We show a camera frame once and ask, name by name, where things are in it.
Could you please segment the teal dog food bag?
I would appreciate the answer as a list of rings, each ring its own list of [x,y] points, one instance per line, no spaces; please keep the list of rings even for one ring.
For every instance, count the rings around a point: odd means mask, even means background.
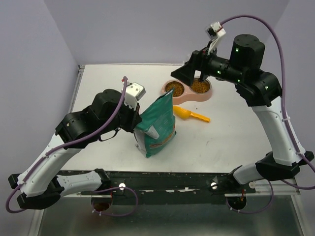
[[[142,121],[134,129],[136,146],[146,158],[162,151],[176,135],[173,92],[158,97],[140,115]]]

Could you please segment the yellow plastic scoop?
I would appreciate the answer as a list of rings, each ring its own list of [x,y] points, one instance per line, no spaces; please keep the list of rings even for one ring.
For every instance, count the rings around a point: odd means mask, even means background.
[[[173,106],[173,112],[180,117],[181,119],[189,119],[189,118],[194,118],[194,119],[198,119],[201,120],[203,122],[210,122],[210,118],[205,117],[203,115],[194,113],[190,110],[186,110],[184,108],[178,107],[178,106]]]

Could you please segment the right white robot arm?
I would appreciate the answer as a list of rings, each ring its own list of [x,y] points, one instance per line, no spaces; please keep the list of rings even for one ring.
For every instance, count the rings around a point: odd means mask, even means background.
[[[300,166],[310,164],[314,154],[304,150],[295,139],[287,112],[282,107],[284,92],[279,80],[260,69],[265,45],[253,35],[241,34],[234,38],[229,59],[218,57],[215,52],[208,54],[206,50],[192,52],[183,66],[171,72],[171,77],[190,87],[195,72],[199,71],[200,81],[212,76],[233,83],[237,93],[257,115],[272,148],[256,163],[234,169],[226,181],[227,189],[236,193],[251,181],[295,177]]]

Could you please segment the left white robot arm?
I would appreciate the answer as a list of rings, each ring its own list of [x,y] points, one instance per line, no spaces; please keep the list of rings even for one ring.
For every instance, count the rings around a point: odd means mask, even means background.
[[[102,134],[120,129],[132,133],[142,120],[138,101],[144,94],[143,88],[131,85],[121,101],[120,92],[106,89],[85,109],[67,114],[37,160],[22,174],[8,178],[11,188],[21,192],[17,197],[20,209],[45,209],[63,196],[83,191],[106,193],[110,179],[103,169],[72,176],[58,173],[88,144],[102,141]]]

